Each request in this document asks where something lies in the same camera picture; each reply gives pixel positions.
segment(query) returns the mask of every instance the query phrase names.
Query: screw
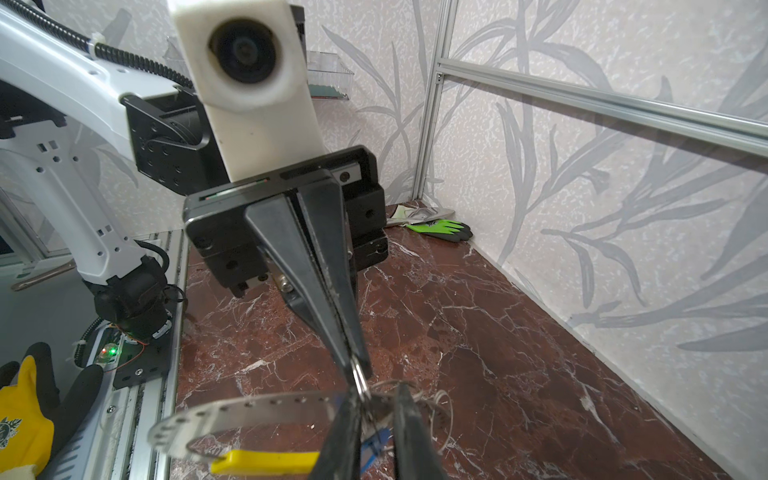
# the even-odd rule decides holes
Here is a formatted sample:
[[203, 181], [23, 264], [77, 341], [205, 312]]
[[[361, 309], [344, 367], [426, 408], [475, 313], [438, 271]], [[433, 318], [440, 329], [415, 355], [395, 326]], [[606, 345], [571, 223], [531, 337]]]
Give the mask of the screw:
[[277, 288], [283, 293], [293, 292], [293, 285], [291, 285], [288, 278], [282, 274], [277, 277]]

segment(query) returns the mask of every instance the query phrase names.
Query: metal rod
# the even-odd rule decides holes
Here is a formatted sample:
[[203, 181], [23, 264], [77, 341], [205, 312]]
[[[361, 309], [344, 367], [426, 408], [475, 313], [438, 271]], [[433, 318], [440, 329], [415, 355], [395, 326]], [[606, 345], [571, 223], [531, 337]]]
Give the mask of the metal rod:
[[429, 72], [429, 85], [427, 85], [424, 115], [422, 116], [422, 131], [419, 136], [419, 156], [413, 178], [413, 199], [421, 198], [424, 193], [424, 180], [429, 159], [432, 156], [432, 144], [435, 143], [435, 126], [437, 125], [442, 96], [442, 74], [438, 74], [437, 67], [439, 60], [447, 57], [451, 49], [457, 5], [458, 0], [444, 0], [440, 11], [439, 30], [435, 38], [435, 56], [432, 59], [432, 68]]
[[437, 72], [768, 156], [768, 124], [563, 81], [440, 58]]
[[30, 286], [35, 286], [38, 283], [45, 282], [49, 278], [53, 278], [57, 275], [61, 275], [64, 272], [68, 272], [69, 270], [72, 270], [76, 266], [77, 265], [74, 264], [74, 259], [69, 260], [64, 265], [57, 266], [54, 269], [41, 273], [40, 275], [35, 275], [32, 278], [28, 278], [26, 280], [22, 280], [21, 282], [14, 283], [13, 285], [11, 285], [11, 290], [13, 290], [14, 292], [20, 292], [22, 290], [26, 290]]

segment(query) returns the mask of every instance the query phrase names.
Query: camera lens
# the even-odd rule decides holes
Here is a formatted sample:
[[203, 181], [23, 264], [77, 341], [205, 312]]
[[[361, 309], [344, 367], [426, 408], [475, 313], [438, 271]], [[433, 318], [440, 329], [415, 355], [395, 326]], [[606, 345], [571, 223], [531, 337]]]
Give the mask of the camera lens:
[[253, 20], [221, 25], [210, 39], [210, 49], [232, 79], [245, 84], [265, 80], [277, 61], [272, 32]]

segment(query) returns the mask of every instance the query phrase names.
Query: wallpaper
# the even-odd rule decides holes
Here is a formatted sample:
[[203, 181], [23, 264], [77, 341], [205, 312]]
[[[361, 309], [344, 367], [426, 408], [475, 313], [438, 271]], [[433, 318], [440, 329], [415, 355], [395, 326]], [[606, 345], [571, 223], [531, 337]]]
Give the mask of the wallpaper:
[[[459, 0], [456, 18], [451, 58], [645, 98], [665, 77], [675, 103], [704, 110], [739, 95], [737, 82], [762, 84], [768, 62], [764, 0]], [[754, 100], [720, 111], [758, 119]]]
[[[624, 48], [596, 26], [600, 22], [584, 22], [577, 15], [591, 3], [462, 0], [452, 56], [542, 74], [551, 62], [535, 55], [536, 35], [567, 41], [575, 35], [568, 29], [577, 28], [579, 42], [557, 48], [568, 55], [550, 51], [565, 59], [558, 68], [572, 81], [629, 92], [634, 86], [624, 79], [631, 72], [612, 73], [610, 62], [605, 67], [588, 50], [610, 45], [616, 58], [635, 59], [655, 50], [633, 42]], [[658, 15], [643, 19], [621, 5], [624, 13], [612, 13], [609, 24], [656, 28]], [[679, 16], [690, 7], [675, 5], [666, 8]], [[518, 6], [525, 15], [518, 16]], [[709, 12], [709, 6], [702, 8]], [[738, 26], [756, 16], [753, 8], [723, 18]], [[705, 90], [674, 76], [678, 65], [671, 56], [645, 72], [653, 91], [631, 93], [765, 118], [766, 36], [755, 44], [758, 34], [745, 31], [729, 40], [728, 55], [752, 53], [728, 68], [709, 65], [717, 61], [712, 51], [699, 55], [702, 71], [723, 74], [707, 86], [713, 92], [708, 98], [699, 99]], [[480, 251], [705, 444], [729, 473], [763, 478], [768, 161], [477, 87], [445, 83], [425, 200], [456, 209]]]
[[[356, 74], [349, 101], [315, 101], [329, 151], [363, 144], [379, 160], [389, 203], [408, 200], [413, 185], [420, 123], [441, 0], [364, 2], [303, 0], [307, 48], [331, 51]], [[85, 35], [102, 32], [107, 43], [163, 61], [173, 36], [163, 0], [49, 0], [48, 14]], [[182, 227], [184, 199], [137, 172], [104, 139], [70, 119], [76, 154], [131, 235]], [[13, 196], [49, 250], [63, 247], [50, 223], [12, 174], [0, 185]]]

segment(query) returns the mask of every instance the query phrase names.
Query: yellow tool handle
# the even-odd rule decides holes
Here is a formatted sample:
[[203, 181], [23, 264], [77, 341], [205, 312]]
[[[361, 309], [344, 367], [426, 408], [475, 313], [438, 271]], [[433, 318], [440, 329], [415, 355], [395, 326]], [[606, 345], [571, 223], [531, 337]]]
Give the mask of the yellow tool handle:
[[216, 475], [298, 475], [310, 473], [320, 452], [250, 452], [232, 450], [210, 464]]

